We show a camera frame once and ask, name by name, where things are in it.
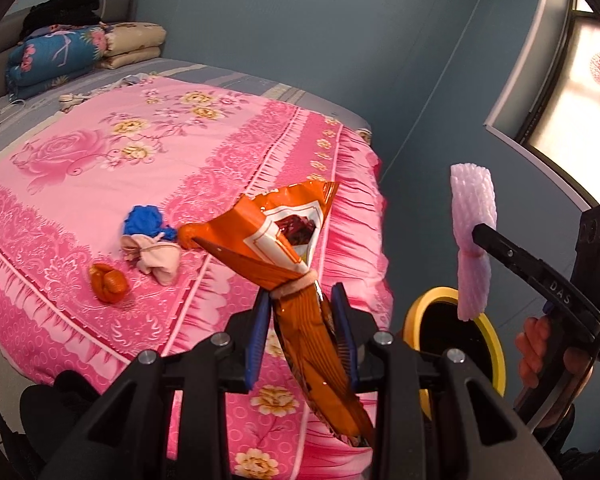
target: snack wrapper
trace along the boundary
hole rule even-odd
[[[338,357],[329,300],[310,269],[337,189],[309,180],[243,195],[219,217],[181,226],[178,241],[270,291],[276,332],[309,407],[339,439],[373,446],[373,425]]]

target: blue gripper pad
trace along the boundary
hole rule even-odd
[[[262,355],[271,319],[271,300],[269,293],[263,288],[258,291],[252,311],[251,335],[244,352],[244,382],[249,390],[253,388],[260,376]]]
[[[347,312],[351,310],[347,293],[342,283],[336,283],[331,289],[331,313],[333,315],[333,327],[336,332],[336,344],[338,357],[349,377],[351,387],[358,387],[358,349],[353,339],[353,333],[349,325]]]

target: gray headboard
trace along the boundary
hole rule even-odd
[[[136,18],[137,8],[138,0],[100,0],[100,7],[96,14],[99,14],[105,23],[132,22]],[[13,14],[7,14],[0,21],[0,97],[7,93],[4,83],[7,58],[18,44],[22,22],[29,9],[30,7],[27,7]]]

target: pink floral blanket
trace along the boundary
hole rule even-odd
[[[340,182],[314,256],[320,282],[344,282],[352,305],[387,327],[377,166],[355,133],[290,104],[168,78],[98,95],[0,155],[0,346],[33,380],[72,368],[100,391],[142,349],[192,348],[250,308],[256,286],[200,250],[159,285],[123,259],[128,212],[155,204],[172,226],[203,222],[241,193],[308,178]],[[123,303],[94,297],[94,261],[125,272]],[[174,408],[171,452],[178,399]],[[335,440],[309,412],[273,332],[256,387],[228,396],[226,413],[236,474],[356,478],[368,465],[369,450]]]

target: beige folded blanket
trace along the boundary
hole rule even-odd
[[[132,50],[149,46],[159,46],[164,43],[167,32],[155,23],[126,22],[117,23],[108,32],[106,57],[117,56]]]
[[[141,61],[153,59],[154,57],[160,57],[159,46],[140,48],[112,57],[103,57],[100,61],[96,62],[96,68],[120,68],[121,66],[140,63]]]

